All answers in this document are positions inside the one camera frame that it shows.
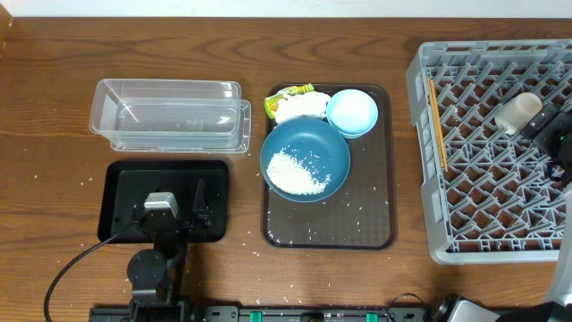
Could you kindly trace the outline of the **white plastic cup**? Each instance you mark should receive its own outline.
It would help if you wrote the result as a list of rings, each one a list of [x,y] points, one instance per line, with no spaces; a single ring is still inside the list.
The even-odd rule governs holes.
[[[535,94],[524,92],[504,104],[494,116],[496,125],[508,135],[521,131],[543,108]]]

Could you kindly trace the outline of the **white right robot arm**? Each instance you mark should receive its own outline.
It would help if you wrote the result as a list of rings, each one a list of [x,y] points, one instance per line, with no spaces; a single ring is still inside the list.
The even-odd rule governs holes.
[[[541,112],[521,131],[534,145],[560,165],[564,174],[558,181],[566,186],[563,197],[566,221],[558,263],[544,302],[533,307],[498,313],[459,296],[445,299],[426,314],[428,321],[514,321],[571,322],[571,115]]]

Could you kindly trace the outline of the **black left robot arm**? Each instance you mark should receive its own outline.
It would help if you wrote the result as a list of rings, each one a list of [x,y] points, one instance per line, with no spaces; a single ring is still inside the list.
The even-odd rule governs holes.
[[[198,181],[191,213],[182,215],[171,192],[152,192],[132,223],[153,242],[130,260],[127,275],[132,284],[129,304],[131,322],[198,322],[204,310],[181,295],[183,268],[189,238],[206,234],[214,223],[214,212],[206,192],[206,182]]]

